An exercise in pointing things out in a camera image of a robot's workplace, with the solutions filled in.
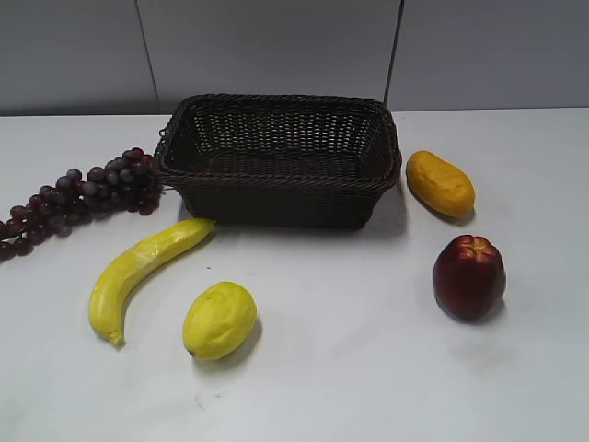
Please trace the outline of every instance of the yellow mango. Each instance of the yellow mango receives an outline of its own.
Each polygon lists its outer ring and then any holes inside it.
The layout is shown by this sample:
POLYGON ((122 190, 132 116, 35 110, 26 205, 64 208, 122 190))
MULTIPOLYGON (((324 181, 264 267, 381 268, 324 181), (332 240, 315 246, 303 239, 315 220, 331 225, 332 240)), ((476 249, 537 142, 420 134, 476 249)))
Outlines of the yellow mango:
POLYGON ((407 163, 407 183, 415 195, 435 212, 459 218, 475 205, 475 190, 467 174, 422 150, 407 163))

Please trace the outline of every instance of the dark brown wicker basket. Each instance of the dark brown wicker basket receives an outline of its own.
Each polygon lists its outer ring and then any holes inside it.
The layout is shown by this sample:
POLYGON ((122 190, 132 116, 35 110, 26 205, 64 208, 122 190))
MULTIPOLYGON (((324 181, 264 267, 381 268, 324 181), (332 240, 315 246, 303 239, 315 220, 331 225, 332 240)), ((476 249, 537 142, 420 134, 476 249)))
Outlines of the dark brown wicker basket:
POLYGON ((372 99, 195 96, 160 134, 157 177, 224 223, 360 228, 400 173, 395 125, 372 99))

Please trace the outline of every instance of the gray wall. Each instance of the gray wall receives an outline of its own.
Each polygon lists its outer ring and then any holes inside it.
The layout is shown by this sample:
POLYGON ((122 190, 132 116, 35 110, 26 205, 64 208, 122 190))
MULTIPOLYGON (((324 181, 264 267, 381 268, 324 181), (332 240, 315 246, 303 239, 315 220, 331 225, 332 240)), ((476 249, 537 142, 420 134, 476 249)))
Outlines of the gray wall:
POLYGON ((589 106, 586 0, 0 0, 0 115, 170 112, 197 93, 391 110, 589 106))
POLYGON ((407 0, 388 103, 589 106, 589 0, 407 0))

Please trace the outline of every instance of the banana tip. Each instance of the banana tip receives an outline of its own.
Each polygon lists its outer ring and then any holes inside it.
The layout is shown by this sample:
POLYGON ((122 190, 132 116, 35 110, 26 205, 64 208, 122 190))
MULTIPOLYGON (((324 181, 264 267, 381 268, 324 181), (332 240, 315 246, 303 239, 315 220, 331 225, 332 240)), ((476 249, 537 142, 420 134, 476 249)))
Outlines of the banana tip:
POLYGON ((125 344, 125 338, 120 331, 113 331, 109 335, 109 342, 115 347, 122 347, 125 344))

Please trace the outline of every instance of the basket rim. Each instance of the basket rim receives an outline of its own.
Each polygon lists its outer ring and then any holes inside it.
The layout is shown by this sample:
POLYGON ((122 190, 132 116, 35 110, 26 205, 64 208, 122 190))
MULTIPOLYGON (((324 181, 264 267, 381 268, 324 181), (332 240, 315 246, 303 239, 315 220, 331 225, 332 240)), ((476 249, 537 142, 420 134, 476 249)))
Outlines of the basket rim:
POLYGON ((189 188, 199 184, 237 184, 237 185, 289 185, 296 184, 304 186, 336 186, 358 188, 361 186, 365 190, 382 190, 395 184, 400 174, 401 154, 398 148, 398 138, 396 126, 393 122, 392 115, 385 104, 375 99, 350 98, 339 96, 316 96, 316 95, 254 95, 254 94, 203 94, 194 95, 184 99, 174 110, 166 127, 159 131, 160 140, 155 152, 156 164, 154 173, 159 179, 169 182, 170 185, 180 188, 189 188), (388 148, 392 155, 392 161, 387 171, 380 177, 309 177, 306 175, 267 175, 251 173, 218 173, 218 172, 193 172, 170 168, 166 163, 166 156, 171 148, 171 139, 178 129, 186 109, 194 103, 206 100, 221 100, 236 102, 244 101, 274 101, 276 103, 296 103, 296 102, 315 102, 315 103, 338 103, 338 104, 356 104, 364 105, 375 110, 381 118, 385 127, 388 148))

